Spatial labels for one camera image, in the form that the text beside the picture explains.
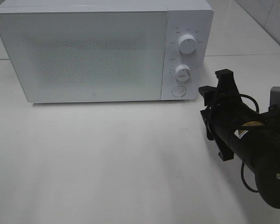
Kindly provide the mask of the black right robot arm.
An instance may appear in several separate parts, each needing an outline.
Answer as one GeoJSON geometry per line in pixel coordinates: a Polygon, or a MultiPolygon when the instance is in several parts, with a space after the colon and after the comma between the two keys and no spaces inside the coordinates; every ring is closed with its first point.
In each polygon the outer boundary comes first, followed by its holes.
{"type": "Polygon", "coordinates": [[[280,209],[280,86],[271,88],[268,111],[260,113],[243,102],[231,70],[215,74],[216,87],[199,88],[207,138],[215,141],[223,161],[237,156],[254,173],[255,192],[280,209]]]}

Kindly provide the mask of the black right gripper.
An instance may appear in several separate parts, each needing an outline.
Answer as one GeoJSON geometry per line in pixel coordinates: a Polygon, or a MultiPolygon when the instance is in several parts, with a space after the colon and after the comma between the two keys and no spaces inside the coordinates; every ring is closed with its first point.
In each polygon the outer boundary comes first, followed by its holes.
{"type": "Polygon", "coordinates": [[[200,113],[206,127],[207,139],[209,140],[215,140],[215,133],[211,131],[212,126],[231,127],[226,118],[219,120],[218,117],[221,116],[223,111],[232,110],[237,106],[244,107],[245,110],[250,109],[243,103],[242,98],[251,100],[255,105],[253,112],[259,113],[257,101],[249,95],[238,92],[233,71],[229,69],[217,70],[215,75],[218,79],[217,87],[207,85],[198,88],[198,92],[203,97],[204,105],[206,106],[200,113]]]}

